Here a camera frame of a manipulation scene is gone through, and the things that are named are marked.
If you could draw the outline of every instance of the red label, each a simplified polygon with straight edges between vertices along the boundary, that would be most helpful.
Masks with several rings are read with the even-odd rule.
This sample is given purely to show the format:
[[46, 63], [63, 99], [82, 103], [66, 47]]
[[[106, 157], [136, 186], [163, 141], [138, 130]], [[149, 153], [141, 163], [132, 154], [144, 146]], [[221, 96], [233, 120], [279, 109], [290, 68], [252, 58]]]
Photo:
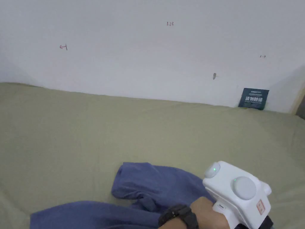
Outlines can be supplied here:
[[256, 206], [257, 206], [258, 211], [260, 212], [260, 215], [262, 215], [265, 211], [265, 206], [264, 206], [262, 200], [260, 200]]

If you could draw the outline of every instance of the blue towel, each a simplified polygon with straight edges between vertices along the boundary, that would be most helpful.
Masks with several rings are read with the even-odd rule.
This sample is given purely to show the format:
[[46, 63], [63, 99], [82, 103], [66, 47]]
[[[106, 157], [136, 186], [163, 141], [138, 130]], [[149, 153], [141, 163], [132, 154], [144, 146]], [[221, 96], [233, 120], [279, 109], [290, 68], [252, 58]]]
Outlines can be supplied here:
[[149, 163], [123, 163], [111, 192], [136, 202], [129, 207], [94, 201], [63, 204], [33, 213], [30, 229], [158, 228], [160, 214], [170, 206], [190, 205], [201, 196], [214, 202], [199, 177]]

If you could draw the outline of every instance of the white device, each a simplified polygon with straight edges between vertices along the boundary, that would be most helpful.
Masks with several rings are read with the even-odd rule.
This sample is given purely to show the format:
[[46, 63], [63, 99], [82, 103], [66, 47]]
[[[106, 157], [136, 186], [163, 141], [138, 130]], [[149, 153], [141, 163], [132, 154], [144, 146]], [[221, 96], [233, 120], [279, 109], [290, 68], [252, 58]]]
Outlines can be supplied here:
[[270, 186], [229, 163], [215, 162], [206, 170], [202, 183], [216, 199], [213, 210], [225, 215], [230, 229], [238, 224], [258, 229], [270, 212]]

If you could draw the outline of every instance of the black watch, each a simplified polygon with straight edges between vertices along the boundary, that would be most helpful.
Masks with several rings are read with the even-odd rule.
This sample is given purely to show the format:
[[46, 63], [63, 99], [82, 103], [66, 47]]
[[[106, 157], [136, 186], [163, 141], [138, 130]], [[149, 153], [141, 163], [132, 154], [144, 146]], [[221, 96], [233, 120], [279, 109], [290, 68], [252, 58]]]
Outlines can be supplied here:
[[159, 227], [175, 217], [179, 217], [186, 224], [187, 229], [199, 228], [196, 215], [190, 207], [183, 204], [175, 205], [164, 212], [159, 218]]

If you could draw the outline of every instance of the bed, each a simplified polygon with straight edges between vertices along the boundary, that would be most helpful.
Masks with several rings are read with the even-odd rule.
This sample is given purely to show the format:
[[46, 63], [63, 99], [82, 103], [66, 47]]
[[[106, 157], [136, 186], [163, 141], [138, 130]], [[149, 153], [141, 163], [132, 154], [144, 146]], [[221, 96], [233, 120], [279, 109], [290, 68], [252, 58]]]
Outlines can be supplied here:
[[29, 228], [31, 213], [111, 196], [123, 162], [203, 177], [214, 161], [272, 188], [275, 228], [305, 228], [305, 120], [206, 104], [65, 92], [0, 83], [1, 228]]

